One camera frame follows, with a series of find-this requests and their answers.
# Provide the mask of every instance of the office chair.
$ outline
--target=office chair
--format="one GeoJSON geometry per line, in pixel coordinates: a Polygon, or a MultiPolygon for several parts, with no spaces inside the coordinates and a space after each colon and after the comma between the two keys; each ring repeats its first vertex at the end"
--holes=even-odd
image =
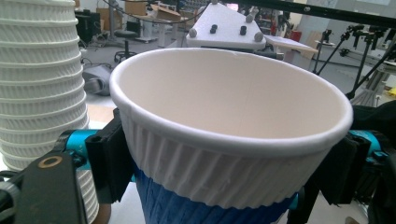
{"type": "Polygon", "coordinates": [[[124,38],[124,43],[125,43],[124,51],[118,51],[114,55],[115,63],[120,63],[122,59],[128,59],[137,54],[136,52],[129,51],[129,42],[128,42],[129,38],[138,37],[138,34],[136,32],[117,30],[114,32],[114,36],[124,38]]]}

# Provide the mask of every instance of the paper cup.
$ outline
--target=paper cup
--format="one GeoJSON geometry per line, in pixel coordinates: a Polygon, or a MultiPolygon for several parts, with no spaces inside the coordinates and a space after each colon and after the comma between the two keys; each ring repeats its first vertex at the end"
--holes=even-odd
{"type": "Polygon", "coordinates": [[[58,43],[72,41],[77,37],[76,25],[36,27],[0,23],[0,40],[2,43],[58,43]]]}
{"type": "Polygon", "coordinates": [[[2,0],[0,1],[0,23],[2,21],[72,21],[75,2],[57,0],[2,0]]]}
{"type": "Polygon", "coordinates": [[[55,140],[37,144],[13,144],[0,140],[0,148],[7,154],[18,157],[40,157],[55,146],[55,140]]]}
{"type": "Polygon", "coordinates": [[[18,119],[3,119],[0,116],[0,132],[8,130],[40,130],[57,127],[74,121],[86,115],[87,112],[84,98],[79,104],[70,107],[70,109],[62,110],[50,117],[37,118],[36,116],[25,116],[18,119]]]}
{"type": "Polygon", "coordinates": [[[0,82],[40,82],[58,78],[70,77],[82,72],[79,55],[62,63],[35,64],[31,67],[10,66],[0,64],[0,82]]]}
{"type": "Polygon", "coordinates": [[[15,166],[10,165],[10,164],[5,160],[4,157],[3,157],[3,163],[4,163],[4,165],[8,168],[8,170],[10,170],[10,171],[19,172],[19,171],[22,171],[22,170],[23,170],[23,169],[21,169],[21,168],[18,168],[18,167],[15,167],[15,166]]]}
{"type": "Polygon", "coordinates": [[[47,83],[29,83],[21,85],[3,85],[0,83],[0,102],[2,99],[35,99],[46,98],[53,95],[62,95],[77,89],[84,83],[82,76],[75,76],[71,79],[60,79],[57,82],[47,83]]]}
{"type": "Polygon", "coordinates": [[[1,130],[0,139],[13,144],[38,144],[58,139],[58,137],[67,130],[84,129],[88,127],[90,120],[87,115],[72,122],[41,130],[1,130]]]}
{"type": "Polygon", "coordinates": [[[142,53],[110,89],[147,223],[276,222],[352,121],[324,79],[227,50],[142,53]]]}
{"type": "Polygon", "coordinates": [[[0,117],[3,119],[21,119],[35,116],[36,119],[56,115],[59,111],[73,107],[85,100],[84,82],[75,90],[60,95],[35,99],[1,99],[0,117]]]}
{"type": "Polygon", "coordinates": [[[99,202],[96,197],[95,185],[91,171],[77,171],[78,183],[81,188],[82,199],[89,223],[92,223],[98,213],[99,202]]]}
{"type": "Polygon", "coordinates": [[[79,55],[78,39],[55,46],[37,44],[2,44],[0,46],[0,66],[2,63],[55,63],[75,58],[79,55]]]}
{"type": "Polygon", "coordinates": [[[17,157],[10,154],[7,154],[0,148],[0,152],[3,154],[3,161],[5,165],[13,170],[23,170],[26,168],[32,161],[35,161],[36,158],[29,157],[17,157]]]}

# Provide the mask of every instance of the stack of cups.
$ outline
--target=stack of cups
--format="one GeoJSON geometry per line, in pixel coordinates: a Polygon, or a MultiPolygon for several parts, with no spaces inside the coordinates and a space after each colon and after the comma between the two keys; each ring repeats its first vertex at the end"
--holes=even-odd
{"type": "MultiPolygon", "coordinates": [[[[0,152],[10,170],[51,151],[62,132],[88,128],[74,5],[0,0],[0,152]]],[[[78,180],[92,222],[92,173],[78,180]]]]}

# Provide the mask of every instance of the cable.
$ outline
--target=cable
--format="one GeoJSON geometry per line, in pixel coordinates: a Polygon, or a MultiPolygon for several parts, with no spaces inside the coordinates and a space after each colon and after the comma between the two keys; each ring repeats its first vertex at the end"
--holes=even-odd
{"type": "MultiPolygon", "coordinates": [[[[138,20],[141,20],[141,21],[147,21],[147,20],[138,18],[138,17],[136,17],[136,16],[134,16],[134,15],[131,15],[131,14],[129,14],[129,13],[126,13],[124,10],[119,9],[119,8],[116,8],[116,7],[114,7],[113,5],[110,5],[110,3],[108,3],[106,0],[103,0],[103,1],[104,1],[106,4],[108,4],[110,7],[113,7],[113,8],[116,9],[118,12],[120,12],[120,13],[122,13],[122,14],[124,14],[124,15],[127,15],[127,16],[129,16],[129,17],[132,17],[132,18],[135,18],[135,19],[138,19],[138,20]]],[[[158,23],[158,24],[175,24],[175,23],[183,23],[183,22],[186,22],[186,21],[195,20],[195,18],[201,16],[201,15],[204,13],[204,11],[206,10],[207,6],[209,6],[209,4],[206,5],[206,7],[204,8],[204,10],[202,10],[202,12],[200,12],[200,13],[198,13],[197,15],[195,15],[195,16],[193,16],[193,17],[187,19],[187,20],[184,20],[184,21],[148,21],[148,22],[158,23]]]]}
{"type": "Polygon", "coordinates": [[[18,172],[14,171],[0,171],[0,176],[4,178],[11,178],[12,176],[16,175],[18,172]]]}
{"type": "Polygon", "coordinates": [[[110,70],[113,68],[113,66],[110,63],[93,63],[90,59],[88,58],[81,58],[81,63],[84,63],[85,65],[88,66],[95,66],[95,65],[105,65],[107,66],[110,70]]]}

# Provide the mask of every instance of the white table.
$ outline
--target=white table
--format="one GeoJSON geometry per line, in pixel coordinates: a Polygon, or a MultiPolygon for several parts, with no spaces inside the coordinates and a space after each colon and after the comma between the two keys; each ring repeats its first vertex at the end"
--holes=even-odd
{"type": "Polygon", "coordinates": [[[189,47],[213,47],[226,49],[264,49],[265,40],[254,41],[254,35],[260,32],[255,21],[247,23],[246,17],[222,4],[209,4],[199,20],[192,27],[196,37],[187,35],[189,47]],[[215,34],[210,34],[213,24],[218,26],[215,34]],[[241,26],[247,27],[247,33],[240,35],[241,26]]]}
{"type": "Polygon", "coordinates": [[[317,49],[313,49],[292,39],[272,35],[265,35],[264,38],[268,44],[274,47],[274,52],[285,54],[283,62],[294,64],[305,70],[309,69],[311,59],[302,56],[303,53],[311,53],[311,56],[318,53],[317,49]]]}
{"type": "Polygon", "coordinates": [[[313,49],[307,45],[304,45],[304,44],[294,41],[292,39],[287,39],[287,38],[283,38],[280,36],[273,36],[273,35],[265,35],[264,37],[268,44],[271,44],[272,46],[274,46],[274,50],[287,51],[287,50],[295,49],[295,50],[303,51],[303,52],[318,53],[317,49],[313,49]]]}

